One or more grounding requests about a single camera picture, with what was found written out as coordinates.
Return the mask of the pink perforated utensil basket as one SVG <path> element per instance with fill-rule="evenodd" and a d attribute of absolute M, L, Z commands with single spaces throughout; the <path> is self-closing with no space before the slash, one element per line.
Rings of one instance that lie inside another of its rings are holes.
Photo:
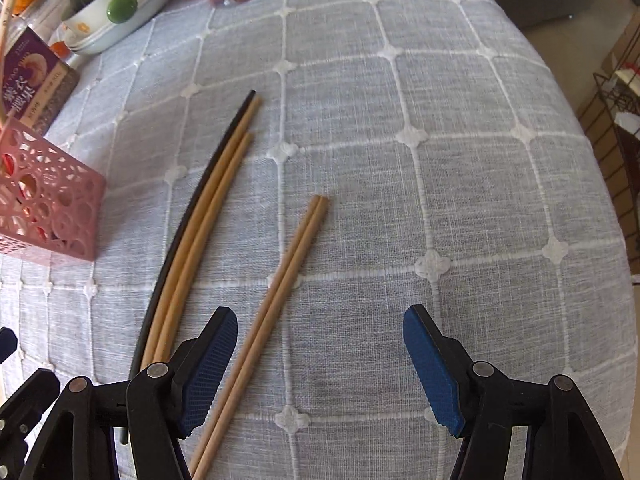
<path fill-rule="evenodd" d="M 17 119 L 1 131 L 1 253 L 34 263 L 92 261 L 103 176 Z"/>

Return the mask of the clear jar purple label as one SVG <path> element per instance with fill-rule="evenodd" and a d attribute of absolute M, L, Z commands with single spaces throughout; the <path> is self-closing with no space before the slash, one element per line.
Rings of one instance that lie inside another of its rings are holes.
<path fill-rule="evenodd" d="M 1 78 L 4 110 L 44 136 L 76 88 L 79 74 L 20 18 L 12 20 L 6 46 Z"/>

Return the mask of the white ceramic bowl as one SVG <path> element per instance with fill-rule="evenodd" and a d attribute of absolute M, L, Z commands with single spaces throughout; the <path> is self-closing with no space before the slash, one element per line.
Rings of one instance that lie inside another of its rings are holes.
<path fill-rule="evenodd" d="M 73 53 L 95 55 L 113 47 L 163 9 L 169 0 L 94 0 L 62 20 L 63 38 Z"/>

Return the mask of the black chopstick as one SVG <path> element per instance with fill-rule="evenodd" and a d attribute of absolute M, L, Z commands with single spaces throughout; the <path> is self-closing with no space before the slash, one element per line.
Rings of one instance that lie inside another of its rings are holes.
<path fill-rule="evenodd" d="M 190 202 L 188 203 L 188 206 L 186 206 L 186 211 L 184 212 L 178 225 L 178 229 L 175 232 L 175 236 L 171 241 L 163 265 L 160 268 L 160 274 L 158 274 L 151 299 L 149 301 L 148 307 L 146 308 L 136 348 L 134 348 L 134 356 L 132 357 L 128 374 L 129 379 L 134 378 L 134 376 L 139 373 L 140 366 L 142 364 L 142 358 L 146 350 L 146 346 L 149 342 L 149 334 L 151 331 L 152 323 L 156 315 L 158 304 L 160 303 L 160 296 L 162 296 L 162 292 L 164 291 L 168 279 L 169 271 L 172 264 L 174 263 L 178 249 L 184 237 L 184 233 L 186 232 L 186 228 L 188 227 L 189 222 L 194 214 L 194 210 L 196 206 L 198 206 L 198 201 L 201 198 L 205 185 L 214 172 L 217 162 L 221 158 L 224 149 L 227 147 L 235 128 L 240 124 L 241 119 L 245 116 L 248 108 L 250 107 L 250 104 L 252 104 L 252 102 L 254 101 L 255 96 L 256 91 L 254 89 L 250 90 L 250 92 L 247 93 L 247 96 L 245 97 L 241 107 L 234 115 L 232 121 L 230 122 L 230 125 L 228 125 L 226 132 L 218 143 L 216 151 L 214 151 L 214 154 L 209 159 L 209 162 L 201 175 L 201 179 L 198 181 L 198 185 L 196 186 L 190 198 Z"/>

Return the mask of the grey checked tablecloth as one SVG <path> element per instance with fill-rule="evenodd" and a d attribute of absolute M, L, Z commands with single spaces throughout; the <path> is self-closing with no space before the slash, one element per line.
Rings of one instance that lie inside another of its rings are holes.
<path fill-rule="evenodd" d="M 439 426 L 402 340 L 423 304 L 470 356 L 574 379 L 616 455 L 636 388 L 634 293 L 592 147 L 492 0 L 174 0 L 90 58 L 49 139 L 103 174 L 96 261 L 1 261 L 40 367 L 126 378 L 158 272 L 210 155 L 262 98 L 184 308 L 196 336 L 246 332 L 314 195 L 322 228 L 210 467 L 214 479 L 445 479 Z"/>

